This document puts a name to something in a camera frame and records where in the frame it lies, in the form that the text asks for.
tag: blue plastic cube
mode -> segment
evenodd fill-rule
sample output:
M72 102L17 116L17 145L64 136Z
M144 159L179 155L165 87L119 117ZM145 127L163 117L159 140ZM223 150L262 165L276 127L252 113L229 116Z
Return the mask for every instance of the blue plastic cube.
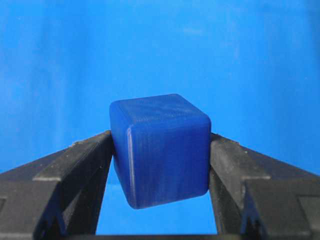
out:
M114 167L126 199L141 209L208 190L209 117L178 94L110 105Z

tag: blue cube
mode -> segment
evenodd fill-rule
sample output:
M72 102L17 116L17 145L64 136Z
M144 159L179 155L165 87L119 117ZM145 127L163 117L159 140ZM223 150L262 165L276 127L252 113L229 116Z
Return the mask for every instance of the blue cube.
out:
M211 121L178 94L110 105L114 167L129 205L147 208L208 190Z

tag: cube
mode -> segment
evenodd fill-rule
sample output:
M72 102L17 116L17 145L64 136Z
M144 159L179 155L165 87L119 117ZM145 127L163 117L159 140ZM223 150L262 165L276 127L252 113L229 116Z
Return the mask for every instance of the cube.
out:
M147 208L208 190L211 121L178 94L110 105L114 168L129 205Z

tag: blue backdrop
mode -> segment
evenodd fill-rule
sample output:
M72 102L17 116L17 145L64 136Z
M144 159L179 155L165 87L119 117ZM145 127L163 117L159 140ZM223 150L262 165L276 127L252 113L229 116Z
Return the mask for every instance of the blue backdrop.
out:
M179 93L212 131L320 174L318 0L0 1L1 172ZM111 166L99 234L214 233L208 194L133 210Z

